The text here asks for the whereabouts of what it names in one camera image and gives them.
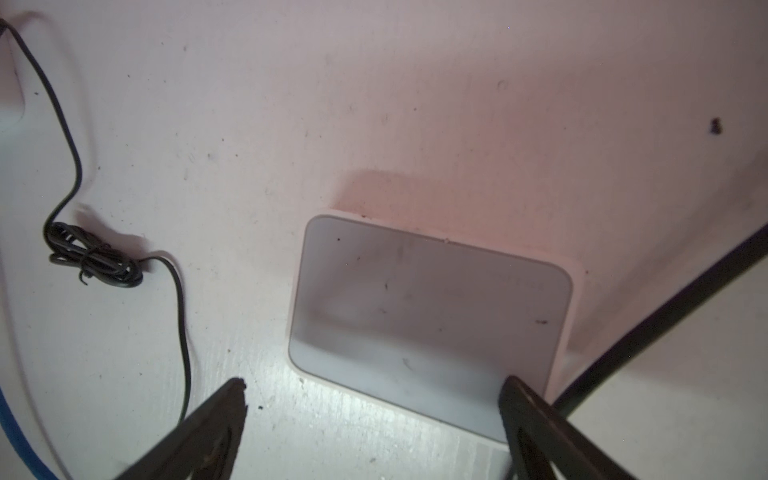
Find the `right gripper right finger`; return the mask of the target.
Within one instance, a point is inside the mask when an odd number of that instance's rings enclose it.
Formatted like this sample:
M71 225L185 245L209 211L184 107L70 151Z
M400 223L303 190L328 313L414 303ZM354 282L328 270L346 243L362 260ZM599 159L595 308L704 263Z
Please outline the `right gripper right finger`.
M498 408L518 479L631 479L608 457L516 376L508 377Z

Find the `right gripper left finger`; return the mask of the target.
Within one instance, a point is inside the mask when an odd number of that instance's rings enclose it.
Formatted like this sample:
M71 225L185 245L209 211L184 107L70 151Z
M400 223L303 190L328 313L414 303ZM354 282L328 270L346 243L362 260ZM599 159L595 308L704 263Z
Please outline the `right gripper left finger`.
M121 479L229 479L248 406L245 381L231 378Z

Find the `white network switch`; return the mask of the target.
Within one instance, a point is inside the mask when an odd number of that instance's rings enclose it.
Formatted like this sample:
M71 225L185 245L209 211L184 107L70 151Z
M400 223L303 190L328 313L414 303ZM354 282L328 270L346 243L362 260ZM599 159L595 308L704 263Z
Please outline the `white network switch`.
M327 211L304 228L287 358L303 376L499 445L508 377L557 397L584 280L570 259Z

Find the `black power adapter with cable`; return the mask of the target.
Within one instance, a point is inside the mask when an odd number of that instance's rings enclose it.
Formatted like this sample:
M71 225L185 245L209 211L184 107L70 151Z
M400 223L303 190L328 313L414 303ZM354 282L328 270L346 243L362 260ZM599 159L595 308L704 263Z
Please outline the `black power adapter with cable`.
M8 33L14 39L41 82L74 163L75 175L71 190L53 208L43 224L42 236L50 250L49 262L76 269L78 280L82 284L86 284L90 278L95 278L106 285L126 289L136 288L142 284L143 267L149 262L156 261L169 271L175 289L177 331L183 367L184 387L178 419L179 422L183 422L189 412L191 400L192 367L187 340L185 295L181 276L173 263L163 256L152 255L141 259L134 258L80 226L57 220L58 215L74 199L82 186L83 165L81 156L56 92L21 34L5 19L1 21L1 33Z

